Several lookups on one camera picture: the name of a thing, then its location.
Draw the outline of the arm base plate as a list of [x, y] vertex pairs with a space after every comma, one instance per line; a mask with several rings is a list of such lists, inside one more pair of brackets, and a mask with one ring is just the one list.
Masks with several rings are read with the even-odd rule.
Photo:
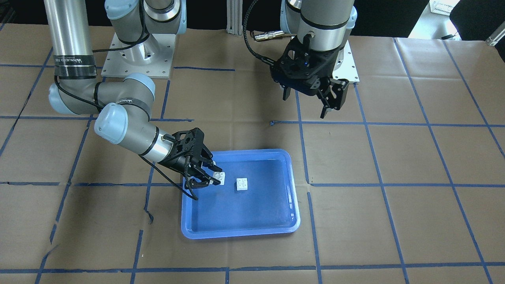
[[333, 72], [330, 76], [331, 81], [336, 82], [338, 79], [348, 79], [350, 83], [359, 82], [359, 74], [355, 66], [355, 60], [352, 55], [350, 44], [347, 41], [341, 41], [339, 38], [332, 39], [324, 37], [320, 40], [323, 45], [331, 45], [332, 43], [344, 43], [343, 49], [339, 50], [337, 60], [335, 62]]
[[135, 47], [108, 52], [102, 75], [125, 78], [131, 73], [141, 73], [150, 78], [169, 79], [176, 38], [174, 34], [151, 34]]

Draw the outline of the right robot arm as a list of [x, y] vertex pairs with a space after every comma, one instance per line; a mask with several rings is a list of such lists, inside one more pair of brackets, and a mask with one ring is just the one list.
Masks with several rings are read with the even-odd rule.
[[146, 74], [130, 73], [121, 82], [98, 82], [83, 0], [44, 2], [53, 43], [54, 83], [49, 102], [61, 114], [97, 114], [97, 135], [180, 173], [185, 188], [220, 185], [225, 173], [204, 145], [200, 128], [169, 134], [150, 122], [155, 83]]

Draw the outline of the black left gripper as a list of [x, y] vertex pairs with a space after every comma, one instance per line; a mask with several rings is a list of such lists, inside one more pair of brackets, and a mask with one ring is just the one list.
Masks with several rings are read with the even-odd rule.
[[287, 101], [292, 89], [309, 96], [318, 95], [323, 103], [321, 119], [330, 110], [340, 110], [346, 101], [348, 79], [331, 81], [332, 73], [343, 45], [334, 50], [311, 50], [311, 39], [292, 38], [282, 56], [270, 67], [272, 79], [281, 84], [282, 99]]

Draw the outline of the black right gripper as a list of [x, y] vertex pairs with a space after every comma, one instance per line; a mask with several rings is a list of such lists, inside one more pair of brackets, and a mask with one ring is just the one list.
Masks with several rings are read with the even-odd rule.
[[172, 148], [162, 160], [165, 166], [184, 176], [184, 189], [192, 191], [209, 185], [219, 184], [213, 179], [214, 172], [222, 169], [213, 162], [211, 151], [204, 145], [204, 133], [200, 128], [165, 134], [163, 141], [172, 142]]

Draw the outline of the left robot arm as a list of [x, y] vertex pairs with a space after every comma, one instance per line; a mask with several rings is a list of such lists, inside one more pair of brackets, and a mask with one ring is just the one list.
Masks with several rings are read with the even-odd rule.
[[340, 110], [346, 101], [348, 73], [335, 75], [345, 64], [346, 43], [355, 27], [353, 0], [283, 0], [280, 27], [292, 39], [270, 66], [283, 100], [292, 90], [316, 96], [323, 104], [320, 117]]

